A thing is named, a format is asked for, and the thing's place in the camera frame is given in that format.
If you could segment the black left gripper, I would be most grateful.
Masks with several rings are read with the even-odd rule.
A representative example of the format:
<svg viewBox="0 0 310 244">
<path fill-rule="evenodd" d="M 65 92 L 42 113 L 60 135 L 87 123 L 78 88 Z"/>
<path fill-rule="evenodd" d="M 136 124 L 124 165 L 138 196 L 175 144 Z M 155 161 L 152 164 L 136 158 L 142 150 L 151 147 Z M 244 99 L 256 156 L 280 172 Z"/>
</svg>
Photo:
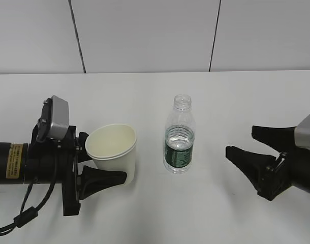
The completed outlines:
<svg viewBox="0 0 310 244">
<path fill-rule="evenodd" d="M 39 128 L 35 126 L 28 146 L 25 179 L 37 184 L 49 184 L 43 200 L 35 207 L 40 211 L 49 200 L 56 184 L 61 184 L 63 215 L 77 216 L 81 204 L 77 190 L 77 164 L 90 161 L 85 143 L 89 135 L 76 126 L 69 126 L 62 140 L 45 138 L 39 141 Z M 84 166 L 80 174 L 80 200 L 107 188 L 122 185 L 127 179 L 123 171 L 108 171 Z"/>
</svg>

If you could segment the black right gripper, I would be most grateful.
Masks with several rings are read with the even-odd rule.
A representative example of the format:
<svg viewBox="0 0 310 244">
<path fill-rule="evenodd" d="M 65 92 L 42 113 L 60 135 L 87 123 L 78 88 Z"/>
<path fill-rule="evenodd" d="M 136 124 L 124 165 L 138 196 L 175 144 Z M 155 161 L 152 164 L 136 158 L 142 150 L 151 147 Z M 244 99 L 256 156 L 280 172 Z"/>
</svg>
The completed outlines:
<svg viewBox="0 0 310 244">
<path fill-rule="evenodd" d="M 268 201 L 292 185 L 288 153 L 297 148 L 294 131 L 295 127 L 252 126 L 252 138 L 279 152 L 278 158 L 245 151 L 236 146 L 225 148 L 226 158 L 247 177 L 257 194 Z"/>
</svg>

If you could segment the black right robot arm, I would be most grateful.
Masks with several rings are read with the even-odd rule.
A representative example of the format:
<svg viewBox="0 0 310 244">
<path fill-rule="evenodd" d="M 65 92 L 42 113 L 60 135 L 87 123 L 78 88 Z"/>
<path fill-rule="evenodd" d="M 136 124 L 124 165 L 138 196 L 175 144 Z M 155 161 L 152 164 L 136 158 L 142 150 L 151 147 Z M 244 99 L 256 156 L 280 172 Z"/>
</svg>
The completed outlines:
<svg viewBox="0 0 310 244">
<path fill-rule="evenodd" d="M 278 157 L 227 146 L 225 157 L 269 201 L 294 186 L 310 193 L 310 149 L 295 144 L 295 127 L 253 126 L 252 137 L 279 153 Z"/>
</svg>

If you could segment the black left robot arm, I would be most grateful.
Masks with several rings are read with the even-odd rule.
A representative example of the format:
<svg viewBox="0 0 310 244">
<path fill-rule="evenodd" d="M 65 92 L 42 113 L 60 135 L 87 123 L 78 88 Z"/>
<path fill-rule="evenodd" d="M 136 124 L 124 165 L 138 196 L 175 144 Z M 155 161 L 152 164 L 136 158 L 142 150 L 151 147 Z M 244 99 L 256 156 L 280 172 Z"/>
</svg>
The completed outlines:
<svg viewBox="0 0 310 244">
<path fill-rule="evenodd" d="M 78 215 L 81 200 L 127 179 L 123 170 L 84 166 L 78 173 L 78 164 L 91 159 L 84 147 L 87 138 L 87 133 L 76 135 L 76 127 L 69 126 L 62 140 L 39 141 L 34 128 L 30 143 L 0 142 L 0 185 L 61 184 L 63 215 Z"/>
</svg>

